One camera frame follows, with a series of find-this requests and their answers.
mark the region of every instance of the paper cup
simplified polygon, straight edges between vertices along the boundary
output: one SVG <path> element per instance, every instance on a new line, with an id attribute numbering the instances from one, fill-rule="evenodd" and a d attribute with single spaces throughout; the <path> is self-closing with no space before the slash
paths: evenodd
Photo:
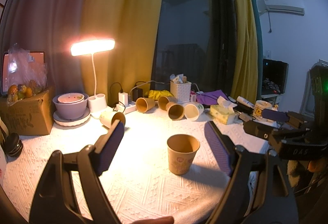
<path id="1" fill-rule="evenodd" d="M 186 174 L 200 147 L 195 137 L 187 134 L 176 134 L 167 140 L 169 170 L 176 175 Z"/>
<path id="2" fill-rule="evenodd" d="M 255 103 L 253 116 L 260 121 L 267 121 L 268 119 L 262 117 L 263 109 L 272 109 L 272 105 L 267 101 L 257 100 Z"/>
<path id="3" fill-rule="evenodd" d="M 155 106 L 155 100 L 151 98 L 139 97 L 136 101 L 137 110 L 141 113 L 147 112 Z"/>
<path id="4" fill-rule="evenodd" d="M 107 128 L 110 128 L 115 120 L 122 121 L 125 126 L 125 115 L 122 112 L 112 111 L 112 112 L 103 112 L 100 115 L 100 122 L 102 125 L 105 125 Z"/>
<path id="5" fill-rule="evenodd" d="M 169 102 L 177 102 L 177 99 L 174 96 L 161 96 L 158 99 L 158 106 L 160 109 L 166 110 L 166 105 Z"/>
<path id="6" fill-rule="evenodd" d="M 194 102 L 185 106 L 185 117 L 191 121 L 196 121 L 203 112 L 204 106 L 201 103 Z"/>
<path id="7" fill-rule="evenodd" d="M 178 103 L 169 102 L 165 108 L 169 118 L 172 120 L 180 120 L 184 116 L 184 107 Z"/>

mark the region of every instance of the bowl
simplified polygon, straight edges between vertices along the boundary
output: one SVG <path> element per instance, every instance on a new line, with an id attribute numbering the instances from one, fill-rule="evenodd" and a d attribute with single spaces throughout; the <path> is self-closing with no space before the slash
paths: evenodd
<path id="1" fill-rule="evenodd" d="M 67 120 L 77 120 L 83 116 L 88 103 L 89 95 L 86 93 L 83 93 L 83 95 L 84 100 L 76 103 L 59 103 L 58 97 L 61 95 L 55 96 L 52 101 L 54 102 L 56 109 L 62 118 Z"/>
<path id="2" fill-rule="evenodd" d="M 82 93 L 65 93 L 58 97 L 59 103 L 77 103 L 84 100 Z"/>

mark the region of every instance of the purple cloth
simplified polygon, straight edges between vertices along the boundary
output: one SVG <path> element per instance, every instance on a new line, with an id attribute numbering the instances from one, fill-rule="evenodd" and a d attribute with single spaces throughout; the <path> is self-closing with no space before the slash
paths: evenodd
<path id="1" fill-rule="evenodd" d="M 220 96 L 228 100 L 227 96 L 221 90 L 216 90 L 213 92 L 197 94 L 197 102 L 208 106 L 216 105 L 218 103 L 217 100 Z"/>

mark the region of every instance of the basket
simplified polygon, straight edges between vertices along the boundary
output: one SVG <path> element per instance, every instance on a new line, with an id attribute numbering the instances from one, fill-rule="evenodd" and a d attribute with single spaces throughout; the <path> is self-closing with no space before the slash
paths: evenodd
<path id="1" fill-rule="evenodd" d="M 177 99 L 177 103 L 190 102 L 191 82 L 174 83 L 171 82 L 170 92 Z"/>

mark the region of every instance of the desk lamp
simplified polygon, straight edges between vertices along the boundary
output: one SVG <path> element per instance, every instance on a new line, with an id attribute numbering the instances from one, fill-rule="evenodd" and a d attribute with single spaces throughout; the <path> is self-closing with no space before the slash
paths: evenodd
<path id="1" fill-rule="evenodd" d="M 97 77 L 96 77 L 96 69 L 95 69 L 95 61 L 93 59 L 94 53 L 103 52 L 112 50 L 115 45 L 114 39 L 97 39 L 97 40 L 89 40 L 89 41 L 81 41 L 78 43 L 72 44 L 71 54 L 72 56 L 81 56 L 81 55 L 89 55 L 91 54 L 92 67 L 93 67 L 93 75 L 95 77 L 95 92 L 94 95 L 89 96 L 88 98 L 88 107 L 91 111 L 91 115 L 94 118 L 99 118 L 100 114 L 108 108 L 106 102 L 105 94 L 96 94 L 97 89 Z"/>

